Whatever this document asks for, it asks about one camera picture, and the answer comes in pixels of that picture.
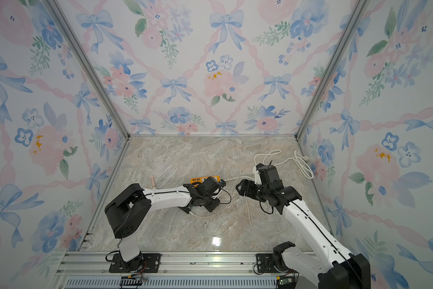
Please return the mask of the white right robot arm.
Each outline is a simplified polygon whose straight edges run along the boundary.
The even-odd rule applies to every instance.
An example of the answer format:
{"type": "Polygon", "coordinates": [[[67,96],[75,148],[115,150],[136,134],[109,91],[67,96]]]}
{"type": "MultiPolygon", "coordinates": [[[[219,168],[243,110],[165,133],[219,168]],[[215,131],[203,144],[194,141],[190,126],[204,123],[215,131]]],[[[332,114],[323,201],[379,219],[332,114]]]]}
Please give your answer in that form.
{"type": "Polygon", "coordinates": [[[243,179],[236,185],[239,195],[267,202],[290,221],[310,245],[309,256],[292,242],[273,249],[273,259],[281,271],[292,269],[319,289],[369,289],[371,268],[362,254],[353,254],[314,216],[300,193],[285,186],[275,166],[258,164],[255,179],[243,179]]]}

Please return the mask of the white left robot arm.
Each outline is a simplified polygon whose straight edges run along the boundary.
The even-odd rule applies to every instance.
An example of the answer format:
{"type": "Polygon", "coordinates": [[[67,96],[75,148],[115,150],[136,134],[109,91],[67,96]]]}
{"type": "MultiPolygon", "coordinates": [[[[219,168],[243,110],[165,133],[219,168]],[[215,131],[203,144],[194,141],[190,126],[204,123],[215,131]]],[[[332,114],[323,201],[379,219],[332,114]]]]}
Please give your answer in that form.
{"type": "Polygon", "coordinates": [[[113,234],[119,240],[121,260],[128,263],[140,256],[136,231],[148,213],[173,207],[204,207],[213,212],[221,204],[217,195],[225,186],[224,180],[214,177],[171,189],[144,189],[138,183],[129,185],[104,209],[113,234]]]}

